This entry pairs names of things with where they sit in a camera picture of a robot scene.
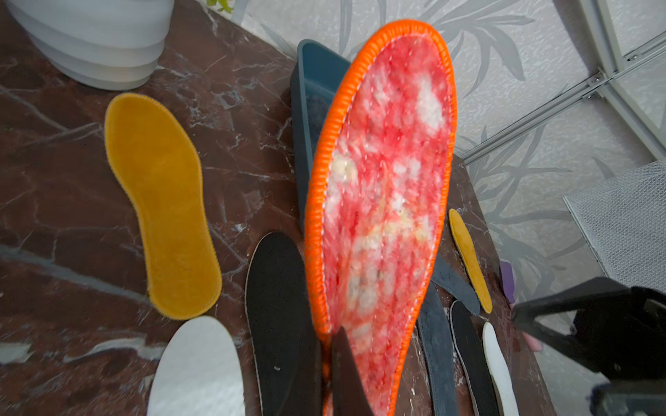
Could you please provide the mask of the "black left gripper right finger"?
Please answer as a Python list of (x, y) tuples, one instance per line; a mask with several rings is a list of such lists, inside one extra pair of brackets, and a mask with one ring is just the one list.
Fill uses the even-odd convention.
[(335, 416), (373, 416), (344, 328), (332, 338), (331, 389)]

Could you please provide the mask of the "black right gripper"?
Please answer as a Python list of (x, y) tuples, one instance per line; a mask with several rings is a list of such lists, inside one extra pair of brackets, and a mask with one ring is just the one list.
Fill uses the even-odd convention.
[[(560, 333), (541, 317), (575, 314)], [(665, 294), (594, 277), (556, 295), (519, 303), (517, 329), (608, 380), (591, 390), (593, 415), (665, 414)]]

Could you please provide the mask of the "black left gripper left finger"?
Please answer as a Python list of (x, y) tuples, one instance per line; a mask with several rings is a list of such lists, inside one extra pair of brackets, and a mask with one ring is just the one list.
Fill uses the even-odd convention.
[(322, 348), (316, 334), (303, 333), (296, 371), (283, 405), (284, 415), (322, 414)]

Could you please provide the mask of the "red orange-edged insole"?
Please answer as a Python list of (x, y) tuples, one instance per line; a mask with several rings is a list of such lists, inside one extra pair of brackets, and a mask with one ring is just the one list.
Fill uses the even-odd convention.
[(429, 24), (386, 24), (357, 53), (317, 142), (305, 275), (325, 350), (344, 330), (376, 415), (395, 412), (434, 271), (457, 128), (454, 68)]

